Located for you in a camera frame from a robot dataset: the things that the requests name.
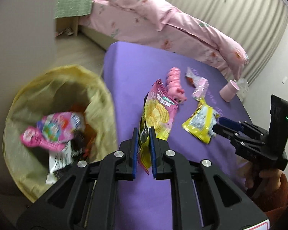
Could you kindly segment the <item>orange sleeve forearm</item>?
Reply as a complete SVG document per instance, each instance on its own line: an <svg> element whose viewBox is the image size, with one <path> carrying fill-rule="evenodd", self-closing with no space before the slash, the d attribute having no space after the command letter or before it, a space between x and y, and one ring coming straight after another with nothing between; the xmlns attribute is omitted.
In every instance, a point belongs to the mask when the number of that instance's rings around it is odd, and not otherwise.
<svg viewBox="0 0 288 230"><path fill-rule="evenodd" d="M267 215L270 226L273 226L288 207L288 181L285 174L281 175L281 185L270 194L262 193L254 199L255 204Z"/></svg>

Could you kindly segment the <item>right hand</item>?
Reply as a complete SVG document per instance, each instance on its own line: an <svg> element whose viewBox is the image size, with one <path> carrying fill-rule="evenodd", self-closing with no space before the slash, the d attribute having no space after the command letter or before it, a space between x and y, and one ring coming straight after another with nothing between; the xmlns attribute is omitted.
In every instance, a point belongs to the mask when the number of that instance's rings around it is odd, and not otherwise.
<svg viewBox="0 0 288 230"><path fill-rule="evenodd" d="M252 176L253 163L244 158L238 157L238 175L245 179L246 188L253 188L254 181ZM279 169L262 170L259 177L266 181L263 187L264 192L270 193L276 191L281 186L282 171Z"/></svg>

